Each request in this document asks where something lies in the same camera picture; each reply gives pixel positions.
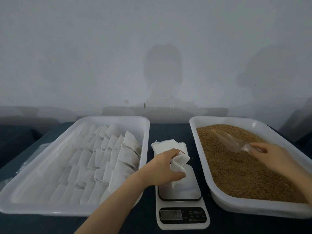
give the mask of white wall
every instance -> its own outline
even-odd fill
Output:
[[[312,0],[0,0],[0,123],[41,132],[219,115],[297,139],[312,130],[311,62]]]

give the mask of white plastic tray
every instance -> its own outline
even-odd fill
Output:
[[[3,213],[15,214],[43,214],[53,216],[89,216],[99,206],[92,204],[69,204],[66,199],[65,204],[38,204],[38,200],[34,198],[32,202],[25,202],[23,192],[29,189],[29,184],[33,185],[34,179],[41,179],[46,172],[49,165],[51,165],[56,158],[60,159],[59,151],[64,148],[68,142],[78,134],[86,125],[106,125],[115,124],[119,132],[125,135],[128,130],[142,145],[140,161],[138,168],[146,164],[148,140],[149,140],[149,120],[144,117],[137,116],[89,116],[82,118],[69,127],[63,134],[61,134],[51,145],[49,145],[38,157],[36,157],[28,166],[25,167],[4,189],[0,192],[0,211]],[[46,187],[45,180],[39,180],[38,185],[34,189],[40,190]]]
[[[190,126],[193,132],[207,185],[209,186],[211,196],[217,205],[230,212],[290,218],[312,217],[312,208],[308,204],[236,198],[222,192],[213,181],[204,150],[196,131],[196,128],[198,127],[205,127],[214,124],[237,126],[260,136],[267,142],[285,147],[291,156],[310,173],[312,173],[312,160],[270,127],[257,120],[235,117],[193,117],[190,119]]]

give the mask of scale display screen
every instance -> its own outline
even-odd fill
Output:
[[[181,210],[161,210],[160,218],[163,221],[183,220]]]

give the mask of hand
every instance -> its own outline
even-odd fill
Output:
[[[146,187],[179,181],[186,177],[186,174],[184,172],[174,172],[170,170],[170,160],[177,156],[179,152],[180,150],[178,149],[170,149],[158,154],[133,175],[137,176]]]
[[[289,172],[298,166],[288,151],[277,144],[250,143],[250,145],[267,151],[267,153],[260,153],[256,149],[251,149],[250,153],[266,165],[267,168],[279,174],[288,176]]]

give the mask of scale control panel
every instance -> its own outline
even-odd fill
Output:
[[[201,207],[161,208],[159,217],[163,224],[205,223],[207,216]]]

